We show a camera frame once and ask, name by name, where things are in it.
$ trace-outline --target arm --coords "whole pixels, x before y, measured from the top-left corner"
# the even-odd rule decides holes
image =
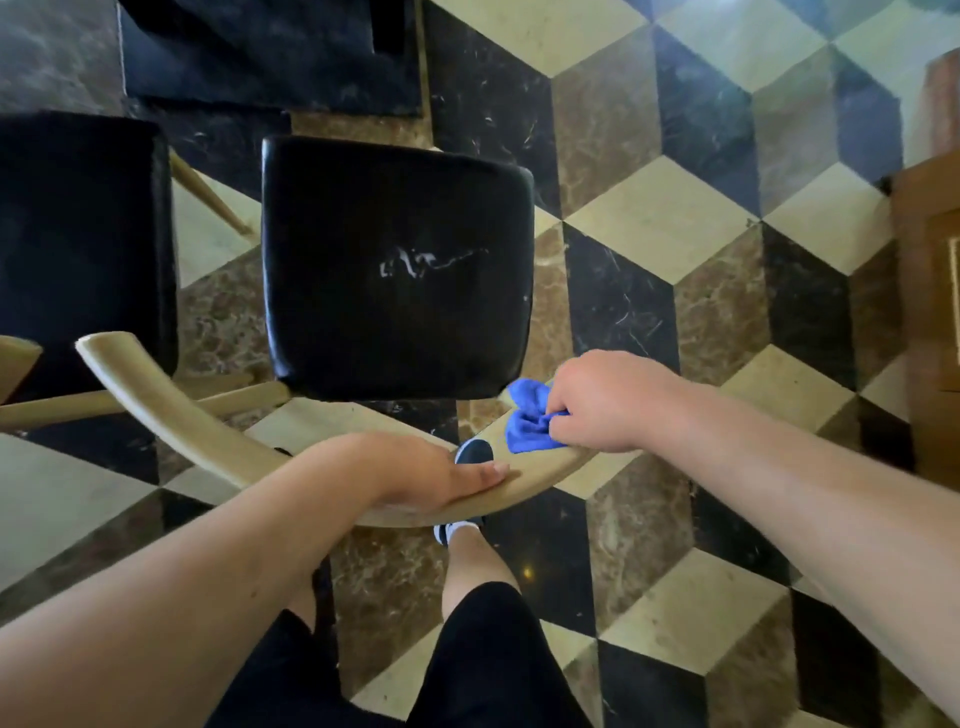
[[[648,449],[684,471],[960,717],[960,495],[625,352],[564,364],[548,405],[562,409],[555,439]]]
[[[257,641],[375,503],[503,479],[419,437],[313,446],[230,502],[0,629],[0,725],[203,725]]]

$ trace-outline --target forearm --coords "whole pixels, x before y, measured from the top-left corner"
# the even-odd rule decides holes
[[[960,714],[960,496],[688,384],[640,440],[762,531]]]
[[[374,478],[327,441],[0,630],[0,724],[203,724]]]

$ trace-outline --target hand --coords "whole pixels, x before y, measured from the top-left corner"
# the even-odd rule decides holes
[[[659,423],[660,406],[684,386],[662,364],[626,352],[594,350],[565,362],[553,380],[550,436],[565,445],[604,452],[648,448],[644,425]]]
[[[510,471],[501,462],[454,465],[452,452],[417,435],[363,432],[335,440],[349,456],[375,468],[378,503],[423,513],[492,488]]]

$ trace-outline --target marble floor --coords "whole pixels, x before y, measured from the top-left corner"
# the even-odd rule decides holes
[[[517,162],[538,204],[524,374],[623,349],[909,469],[886,179],[925,158],[924,65],[960,46],[955,5],[423,0],[428,114],[400,120],[130,103],[111,0],[3,0],[0,110],[154,118],[254,222],[268,133]],[[258,250],[181,192],[181,369],[268,376]],[[368,428],[457,442],[503,411],[293,400],[231,423],[297,451]],[[0,462],[0,620],[231,495],[123,416],[0,436]],[[488,535],[596,726],[950,725],[758,532],[648,453],[598,456]],[[318,597],[347,696],[406,715],[443,573],[425,530],[337,546]]]

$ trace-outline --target white sock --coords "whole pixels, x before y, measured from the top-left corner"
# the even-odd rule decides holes
[[[433,537],[434,537],[435,539],[437,539],[437,543],[438,543],[438,544],[442,544],[443,542],[440,540],[440,529],[441,529],[441,528],[445,528],[445,529],[446,529],[446,543],[447,543],[447,545],[449,546],[449,544],[450,544],[450,539],[453,538],[453,534],[457,532],[457,529],[458,529],[458,528],[462,528],[462,527],[465,526],[465,525],[470,525],[470,526],[473,526],[474,528],[476,528],[478,531],[480,530],[480,526],[478,526],[478,525],[477,525],[476,523],[474,523],[473,521],[456,521],[455,523],[448,523],[448,524],[445,525],[445,526],[435,525],[435,526],[433,527]]]

